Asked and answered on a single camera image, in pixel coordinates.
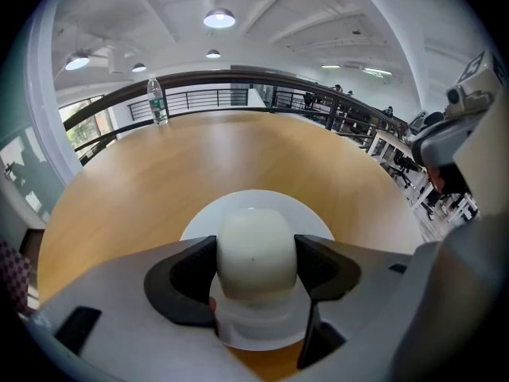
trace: black railing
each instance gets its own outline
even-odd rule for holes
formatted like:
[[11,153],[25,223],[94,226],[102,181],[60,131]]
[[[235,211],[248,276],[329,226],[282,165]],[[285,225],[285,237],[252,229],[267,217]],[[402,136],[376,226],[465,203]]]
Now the black railing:
[[[300,80],[289,76],[268,72],[221,70],[172,74],[158,77],[157,80],[163,88],[164,99],[169,109],[168,113],[170,118],[182,114],[196,113],[198,111],[231,110],[232,108],[247,111],[265,111],[269,113],[293,113],[303,115],[308,119],[313,119],[316,122],[324,124],[326,129],[334,130],[335,133],[339,135],[357,140],[361,148],[367,148],[369,146],[377,130],[395,131],[395,124],[392,119],[387,118],[378,109],[370,107],[352,96],[344,95],[343,93],[333,91],[319,84],[308,82],[307,80]],[[197,95],[200,96],[200,98],[191,98],[189,95],[191,92],[166,95],[166,89],[170,88],[198,84],[225,83],[273,85],[274,94],[271,100],[272,105],[271,107],[256,108],[240,107],[247,105],[247,89],[194,91],[199,92]],[[85,119],[115,104],[145,95],[146,85],[147,81],[142,81],[119,89],[109,95],[105,95],[103,98],[84,107],[67,119],[64,122],[65,129],[70,130]],[[308,92],[309,94],[285,91],[284,88],[296,89],[301,92]],[[306,101],[309,102],[309,95],[313,97],[311,106],[306,103]],[[198,107],[210,107],[211,104],[214,106],[213,109],[197,110]],[[145,116],[141,117],[141,115],[147,111],[149,112],[148,115],[150,115],[147,101],[133,103],[130,105],[130,108],[134,121],[140,119],[145,120],[103,134],[77,147],[75,151],[81,150],[91,144],[102,142],[106,138],[116,137],[118,133],[130,131],[152,123],[152,119],[146,118]]]
[[[198,107],[209,109],[210,107],[247,106],[248,95],[248,89],[232,88],[166,93],[165,96],[169,117]],[[152,117],[148,100],[140,100],[127,106],[134,122]]]

